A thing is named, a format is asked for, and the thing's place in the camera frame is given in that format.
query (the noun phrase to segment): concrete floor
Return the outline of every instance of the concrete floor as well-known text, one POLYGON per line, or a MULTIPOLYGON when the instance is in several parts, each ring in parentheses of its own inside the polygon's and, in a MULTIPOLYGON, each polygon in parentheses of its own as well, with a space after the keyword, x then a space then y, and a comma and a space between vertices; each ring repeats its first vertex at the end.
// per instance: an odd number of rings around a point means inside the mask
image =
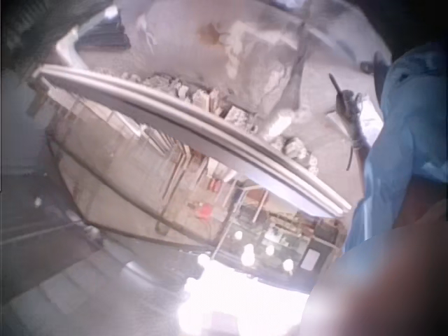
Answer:
MULTIPOLYGON (((259 1, 116 3, 132 47, 122 52, 82 52, 90 68, 142 78, 165 72, 219 88, 231 101, 261 118, 272 111, 300 43, 295 34, 296 18, 259 1), (143 19, 145 29, 139 24, 143 19)), ((335 75, 342 88, 369 95, 379 112, 373 78, 361 73, 356 63, 371 60, 377 50, 386 58, 390 52, 359 11, 336 1, 313 1, 310 23, 350 50, 350 56, 311 39, 302 75, 302 106, 286 134, 304 141, 318 158, 318 177, 355 207, 361 197, 358 167, 353 162, 350 171, 345 170, 349 142, 324 114, 335 106, 328 73, 335 75)), ((347 228, 350 222, 351 213, 344 218, 347 228)))

